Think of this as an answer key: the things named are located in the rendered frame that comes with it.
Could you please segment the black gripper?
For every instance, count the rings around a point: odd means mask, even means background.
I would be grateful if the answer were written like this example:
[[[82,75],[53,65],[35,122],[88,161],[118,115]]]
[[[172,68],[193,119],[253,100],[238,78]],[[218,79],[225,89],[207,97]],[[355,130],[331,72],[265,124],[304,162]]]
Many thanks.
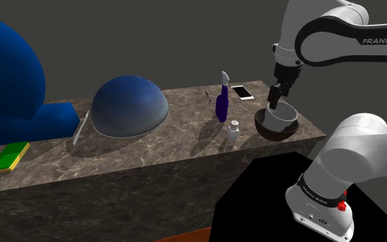
[[[275,109],[277,107],[281,95],[284,97],[289,95],[289,91],[298,79],[301,69],[302,65],[285,66],[280,63],[275,64],[274,77],[277,80],[277,84],[272,85],[269,89],[267,101],[270,109]]]

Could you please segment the white smartphone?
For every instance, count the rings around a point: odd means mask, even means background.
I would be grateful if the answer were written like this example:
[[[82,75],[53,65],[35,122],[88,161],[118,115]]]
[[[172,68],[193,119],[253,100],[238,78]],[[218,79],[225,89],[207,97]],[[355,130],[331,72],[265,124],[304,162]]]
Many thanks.
[[[254,96],[243,85],[231,86],[231,89],[239,97],[240,100],[254,99]]]

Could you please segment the dark brown bowl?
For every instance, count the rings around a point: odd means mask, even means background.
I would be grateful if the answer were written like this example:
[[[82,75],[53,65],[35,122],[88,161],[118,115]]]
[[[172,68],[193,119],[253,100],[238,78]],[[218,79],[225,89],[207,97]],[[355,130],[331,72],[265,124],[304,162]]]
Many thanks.
[[[266,109],[259,109],[254,115],[254,123],[258,134],[270,141],[282,141],[291,137],[300,127],[299,121],[295,120],[292,124],[282,131],[272,131],[263,126]]]

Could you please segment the purple spray bottle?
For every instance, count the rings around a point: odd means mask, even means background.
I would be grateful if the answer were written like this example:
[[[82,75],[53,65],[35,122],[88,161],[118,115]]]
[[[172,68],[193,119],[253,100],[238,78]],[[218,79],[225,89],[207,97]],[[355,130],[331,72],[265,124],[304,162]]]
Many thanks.
[[[229,83],[229,76],[222,71],[222,85],[221,85],[221,93],[217,96],[216,99],[216,107],[215,107],[215,113],[219,120],[219,122],[224,123],[227,119],[228,115],[228,83]]]

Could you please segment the white salt shaker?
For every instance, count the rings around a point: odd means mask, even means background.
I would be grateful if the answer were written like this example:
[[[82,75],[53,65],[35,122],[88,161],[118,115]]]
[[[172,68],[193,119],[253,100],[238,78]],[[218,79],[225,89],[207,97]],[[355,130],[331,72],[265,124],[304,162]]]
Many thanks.
[[[239,135],[239,122],[232,120],[227,129],[227,139],[229,141],[235,141]]]

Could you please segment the black robot stand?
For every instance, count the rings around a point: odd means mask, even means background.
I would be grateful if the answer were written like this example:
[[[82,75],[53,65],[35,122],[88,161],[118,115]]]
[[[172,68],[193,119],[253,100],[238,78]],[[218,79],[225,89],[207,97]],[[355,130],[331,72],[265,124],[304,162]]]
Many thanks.
[[[298,223],[285,201],[311,163],[295,152],[253,159],[217,202],[209,242],[332,242]],[[387,242],[387,214],[355,184],[347,199],[355,222],[350,242]]]

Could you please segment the blue dome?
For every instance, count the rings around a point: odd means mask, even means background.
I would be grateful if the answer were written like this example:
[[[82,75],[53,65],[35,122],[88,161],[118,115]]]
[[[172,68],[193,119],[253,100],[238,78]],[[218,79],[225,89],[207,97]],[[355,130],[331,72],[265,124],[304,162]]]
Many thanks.
[[[161,126],[170,113],[162,90],[140,76],[119,76],[99,88],[91,104],[97,132],[111,138],[132,138]]]

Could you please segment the large blue curved object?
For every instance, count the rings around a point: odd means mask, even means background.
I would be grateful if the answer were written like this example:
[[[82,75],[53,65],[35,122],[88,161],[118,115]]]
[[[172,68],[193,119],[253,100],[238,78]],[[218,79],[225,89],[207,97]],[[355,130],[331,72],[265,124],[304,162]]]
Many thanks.
[[[75,133],[80,120],[72,104],[44,99],[45,75],[34,50],[0,21],[0,145]]]

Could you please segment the green and yellow sponge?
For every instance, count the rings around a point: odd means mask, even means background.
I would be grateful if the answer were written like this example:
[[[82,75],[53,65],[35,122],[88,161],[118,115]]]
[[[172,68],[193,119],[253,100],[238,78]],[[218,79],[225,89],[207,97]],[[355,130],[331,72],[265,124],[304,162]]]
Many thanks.
[[[29,142],[8,144],[0,153],[0,173],[13,171],[29,147]]]

